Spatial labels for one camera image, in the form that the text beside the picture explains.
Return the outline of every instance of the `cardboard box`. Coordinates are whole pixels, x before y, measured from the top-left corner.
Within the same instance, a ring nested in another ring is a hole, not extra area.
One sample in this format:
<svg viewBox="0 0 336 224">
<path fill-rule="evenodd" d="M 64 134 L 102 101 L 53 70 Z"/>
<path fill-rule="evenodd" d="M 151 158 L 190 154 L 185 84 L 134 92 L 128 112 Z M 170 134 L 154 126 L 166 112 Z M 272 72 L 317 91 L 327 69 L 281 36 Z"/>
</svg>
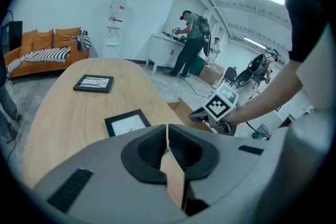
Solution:
<svg viewBox="0 0 336 224">
<path fill-rule="evenodd" d="M 199 74 L 199 78 L 203 79 L 205 82 L 213 85 L 215 81 L 221 79 L 224 75 L 224 68 L 215 64 L 210 63 L 208 66 L 204 66 L 201 73 Z"/>
<path fill-rule="evenodd" d="M 210 127 L 204 122 L 193 122 L 189 119 L 189 115 L 193 112 L 193 110 L 180 97 L 178 98 L 178 101 L 169 102 L 167 104 L 180 118 L 185 126 L 213 133 Z"/>
</svg>

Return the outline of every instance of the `wooden table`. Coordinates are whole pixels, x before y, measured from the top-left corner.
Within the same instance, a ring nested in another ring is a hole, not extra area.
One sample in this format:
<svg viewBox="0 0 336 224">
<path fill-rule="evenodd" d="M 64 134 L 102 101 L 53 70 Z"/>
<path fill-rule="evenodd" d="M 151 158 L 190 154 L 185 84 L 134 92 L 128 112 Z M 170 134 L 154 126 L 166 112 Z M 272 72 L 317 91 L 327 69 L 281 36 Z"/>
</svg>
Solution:
<svg viewBox="0 0 336 224">
<path fill-rule="evenodd" d="M 114 77 L 110 93 L 72 90 L 84 74 Z M 51 87 L 34 118 L 24 152 L 24 182 L 33 188 L 57 165 L 87 145 L 108 138 L 105 118 L 141 109 L 150 124 L 183 124 L 137 64 L 85 59 Z"/>
</svg>

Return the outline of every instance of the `white cabinet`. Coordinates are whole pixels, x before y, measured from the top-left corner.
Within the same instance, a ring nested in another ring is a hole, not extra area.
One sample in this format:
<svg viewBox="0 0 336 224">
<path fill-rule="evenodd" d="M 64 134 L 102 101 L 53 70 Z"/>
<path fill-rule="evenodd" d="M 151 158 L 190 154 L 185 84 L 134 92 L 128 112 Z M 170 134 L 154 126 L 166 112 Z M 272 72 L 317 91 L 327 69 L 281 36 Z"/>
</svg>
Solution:
<svg viewBox="0 0 336 224">
<path fill-rule="evenodd" d="M 172 38 L 153 34 L 146 65 L 149 64 L 149 61 L 154 62 L 153 74 L 156 72 L 158 66 L 174 67 L 183 47 L 184 44 Z"/>
</svg>

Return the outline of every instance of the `cushion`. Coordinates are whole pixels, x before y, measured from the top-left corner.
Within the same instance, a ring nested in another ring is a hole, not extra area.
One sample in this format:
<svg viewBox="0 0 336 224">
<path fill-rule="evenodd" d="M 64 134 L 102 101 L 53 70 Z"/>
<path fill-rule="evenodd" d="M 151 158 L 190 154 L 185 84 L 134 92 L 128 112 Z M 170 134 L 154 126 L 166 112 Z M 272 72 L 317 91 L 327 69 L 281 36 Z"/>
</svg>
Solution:
<svg viewBox="0 0 336 224">
<path fill-rule="evenodd" d="M 80 27 L 55 30 L 55 48 L 70 46 L 72 37 L 80 36 Z"/>
<path fill-rule="evenodd" d="M 53 35 L 53 29 L 46 33 L 35 32 L 33 35 L 33 51 L 51 49 L 53 43 Z"/>
<path fill-rule="evenodd" d="M 35 32 L 37 32 L 37 29 L 23 33 L 21 40 L 20 58 L 22 55 L 28 54 L 33 50 L 33 35 Z"/>
</svg>

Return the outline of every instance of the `black pants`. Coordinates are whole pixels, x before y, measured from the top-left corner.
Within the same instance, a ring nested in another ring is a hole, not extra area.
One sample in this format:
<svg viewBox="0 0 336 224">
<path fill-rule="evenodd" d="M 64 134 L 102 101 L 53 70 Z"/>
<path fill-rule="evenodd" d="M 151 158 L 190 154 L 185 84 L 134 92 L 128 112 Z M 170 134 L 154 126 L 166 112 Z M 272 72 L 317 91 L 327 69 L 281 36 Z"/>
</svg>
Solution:
<svg viewBox="0 0 336 224">
<path fill-rule="evenodd" d="M 175 67 L 171 71 L 171 75 L 176 76 L 183 67 L 183 65 L 185 64 L 182 74 L 186 76 L 189 72 L 191 64 L 195 61 L 198 53 L 201 51 L 203 46 L 204 46 L 203 36 L 188 39 L 186 45 L 184 46 L 179 56 L 177 57 Z"/>
</svg>

